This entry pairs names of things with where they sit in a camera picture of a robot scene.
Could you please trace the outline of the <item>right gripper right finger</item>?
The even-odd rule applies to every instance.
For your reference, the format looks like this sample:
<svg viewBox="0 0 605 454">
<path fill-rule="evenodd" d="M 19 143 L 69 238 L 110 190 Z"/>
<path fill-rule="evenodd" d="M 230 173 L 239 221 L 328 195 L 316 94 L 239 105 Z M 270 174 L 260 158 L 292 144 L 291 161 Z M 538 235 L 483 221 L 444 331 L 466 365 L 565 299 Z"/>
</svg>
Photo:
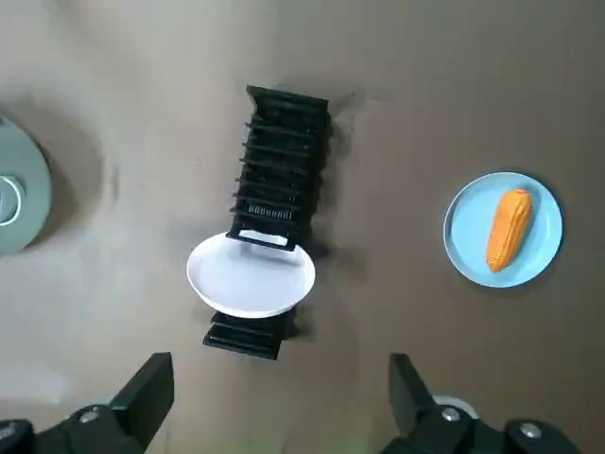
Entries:
<svg viewBox="0 0 605 454">
<path fill-rule="evenodd" d="M 572 440 L 548 423 L 512 419 L 495 429 L 460 406 L 438 403 L 406 354 L 389 357 L 389 403 L 400 435 L 387 443 L 383 454 L 579 452 Z"/>
</svg>

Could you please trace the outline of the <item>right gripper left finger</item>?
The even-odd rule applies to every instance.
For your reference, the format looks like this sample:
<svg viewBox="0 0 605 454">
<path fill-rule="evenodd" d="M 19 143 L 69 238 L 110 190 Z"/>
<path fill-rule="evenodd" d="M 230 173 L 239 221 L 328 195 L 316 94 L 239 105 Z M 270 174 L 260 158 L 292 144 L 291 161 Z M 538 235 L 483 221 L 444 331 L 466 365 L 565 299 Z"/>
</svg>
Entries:
<svg viewBox="0 0 605 454">
<path fill-rule="evenodd" d="M 1 422 L 3 453 L 144 453 L 175 398 L 173 358 L 155 353 L 110 403 L 76 410 L 37 431 L 26 419 Z"/>
</svg>

